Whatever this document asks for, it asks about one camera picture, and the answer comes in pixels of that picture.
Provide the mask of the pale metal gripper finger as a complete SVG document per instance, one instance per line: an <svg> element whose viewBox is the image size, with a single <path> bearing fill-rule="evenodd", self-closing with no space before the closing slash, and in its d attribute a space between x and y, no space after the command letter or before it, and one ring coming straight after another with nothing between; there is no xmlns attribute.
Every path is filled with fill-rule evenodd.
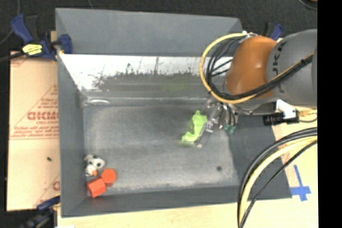
<svg viewBox="0 0 342 228"><path fill-rule="evenodd" d="M207 121L200 132L199 138L197 139L197 147L203 147L209 140L213 133L214 123Z"/></svg>

